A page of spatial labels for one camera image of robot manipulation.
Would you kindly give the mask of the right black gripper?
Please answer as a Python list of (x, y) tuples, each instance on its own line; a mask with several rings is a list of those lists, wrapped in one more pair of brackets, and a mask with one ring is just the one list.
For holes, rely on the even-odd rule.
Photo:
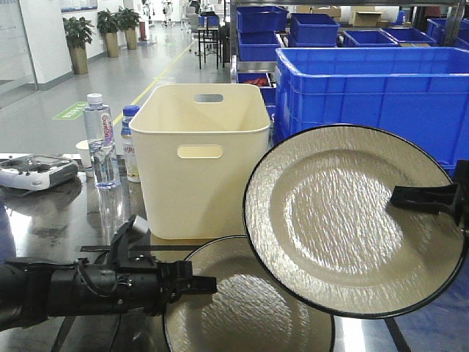
[(395, 186), (390, 203), (398, 208), (425, 213), (455, 214), (455, 222), (468, 231), (468, 159), (459, 159), (447, 186)]

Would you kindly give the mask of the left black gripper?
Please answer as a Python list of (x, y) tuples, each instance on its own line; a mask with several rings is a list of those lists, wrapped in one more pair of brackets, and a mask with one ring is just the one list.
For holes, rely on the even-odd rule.
[(188, 283), (189, 294), (215, 294), (218, 292), (217, 280), (212, 276), (193, 276), (190, 261), (177, 260), (173, 263), (158, 263), (159, 291), (155, 303), (155, 314), (162, 315), (168, 304), (174, 303), (182, 295)]

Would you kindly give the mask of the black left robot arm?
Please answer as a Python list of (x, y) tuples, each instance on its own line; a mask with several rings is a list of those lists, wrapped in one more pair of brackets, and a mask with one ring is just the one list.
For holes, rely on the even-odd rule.
[(26, 328), (51, 317), (123, 314), (156, 316), (183, 295), (214, 294), (216, 279), (196, 276), (188, 261), (152, 259), (135, 265), (61, 265), (14, 258), (1, 265), (1, 330)]

